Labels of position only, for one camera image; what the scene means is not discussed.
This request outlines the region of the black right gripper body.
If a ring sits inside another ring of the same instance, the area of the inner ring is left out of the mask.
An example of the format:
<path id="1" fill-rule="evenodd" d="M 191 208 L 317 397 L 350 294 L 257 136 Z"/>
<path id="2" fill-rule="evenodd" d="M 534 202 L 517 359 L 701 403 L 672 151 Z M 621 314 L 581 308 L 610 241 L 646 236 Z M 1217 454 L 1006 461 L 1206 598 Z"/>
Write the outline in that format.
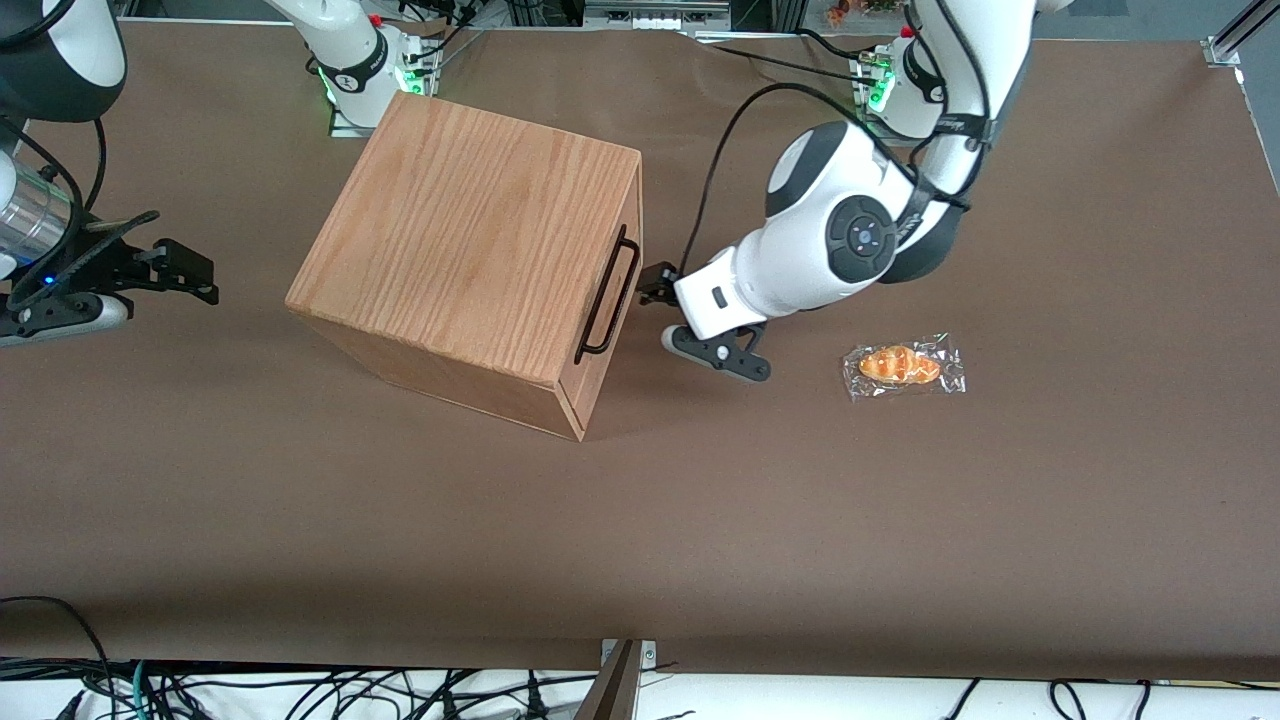
<path id="1" fill-rule="evenodd" d="M 136 220 L 90 222 L 69 245 L 51 251 L 15 282 L 15 305 L 33 306 L 87 283 L 82 275 L 93 273 L 92 268 L 113 254 L 111 246 L 136 227 Z"/>

